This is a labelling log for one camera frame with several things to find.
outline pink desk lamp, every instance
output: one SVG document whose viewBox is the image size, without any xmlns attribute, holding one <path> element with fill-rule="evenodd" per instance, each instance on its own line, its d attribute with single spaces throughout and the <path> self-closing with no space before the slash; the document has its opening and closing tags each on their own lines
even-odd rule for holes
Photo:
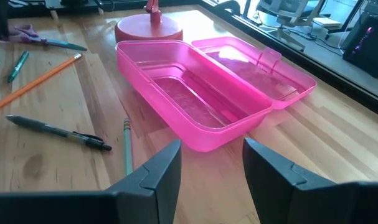
<svg viewBox="0 0 378 224">
<path fill-rule="evenodd" d="M 183 30 L 177 22 L 161 15 L 158 0 L 148 0 L 144 7 L 149 14 L 123 18 L 115 26 L 115 40 L 182 40 Z"/>
</svg>

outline container lid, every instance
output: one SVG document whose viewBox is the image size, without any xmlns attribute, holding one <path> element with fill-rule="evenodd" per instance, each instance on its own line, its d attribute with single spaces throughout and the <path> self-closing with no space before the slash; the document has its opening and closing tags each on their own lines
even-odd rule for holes
<svg viewBox="0 0 378 224">
<path fill-rule="evenodd" d="M 316 86 L 314 79 L 281 61 L 281 53 L 268 47 L 260 50 L 235 37 L 196 40 L 192 45 L 244 84 L 267 95 L 275 109 L 298 101 Z"/>
</svg>

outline desk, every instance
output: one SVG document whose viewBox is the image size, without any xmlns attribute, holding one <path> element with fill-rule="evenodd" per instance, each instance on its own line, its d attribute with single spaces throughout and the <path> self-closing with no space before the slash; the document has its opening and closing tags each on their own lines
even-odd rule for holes
<svg viewBox="0 0 378 224">
<path fill-rule="evenodd" d="M 184 28 L 184 38 L 236 35 L 264 48 L 198 6 L 164 8 Z M 61 74 L 0 110 L 0 192 L 105 189 L 123 178 L 123 120 L 132 120 L 134 166 L 177 136 L 143 101 L 116 67 L 114 25 L 121 11 L 104 16 L 11 20 L 30 22 L 39 33 L 86 45 L 89 52 Z M 31 55 L 7 85 L 5 76 L 23 50 Z M 75 52 L 0 44 L 0 98 Z M 60 128 L 96 134 L 113 146 L 100 153 L 64 139 L 36 134 L 6 121 L 21 114 Z M 268 115 L 255 130 L 209 153 L 183 146 L 182 182 L 175 223 L 259 223 L 242 167 L 243 137 L 260 141 L 287 158 L 336 182 L 378 180 L 378 115 L 318 80 L 307 98 Z"/>
</svg>

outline pen clip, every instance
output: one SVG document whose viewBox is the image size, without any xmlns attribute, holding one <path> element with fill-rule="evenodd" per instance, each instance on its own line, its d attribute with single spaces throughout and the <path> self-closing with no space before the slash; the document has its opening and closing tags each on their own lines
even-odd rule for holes
<svg viewBox="0 0 378 224">
<path fill-rule="evenodd" d="M 79 135 L 82 135 L 82 136 L 85 136 L 85 137 L 88 137 L 88 138 L 92 138 L 92 139 L 96 139 L 97 141 L 101 141 L 104 143 L 104 140 L 102 138 L 99 138 L 97 136 L 93 136 L 91 134 L 82 134 L 82 133 L 78 133 L 76 131 L 73 131 L 74 134 L 79 134 Z"/>
</svg>

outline pink lamp base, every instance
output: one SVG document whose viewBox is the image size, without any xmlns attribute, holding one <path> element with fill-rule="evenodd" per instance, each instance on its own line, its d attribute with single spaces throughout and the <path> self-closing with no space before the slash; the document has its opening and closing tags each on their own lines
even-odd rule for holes
<svg viewBox="0 0 378 224">
<path fill-rule="evenodd" d="M 128 16 L 115 26 L 115 40 L 182 40 L 183 30 L 173 19 L 161 16 L 159 24 L 150 22 L 150 14 Z"/>
</svg>

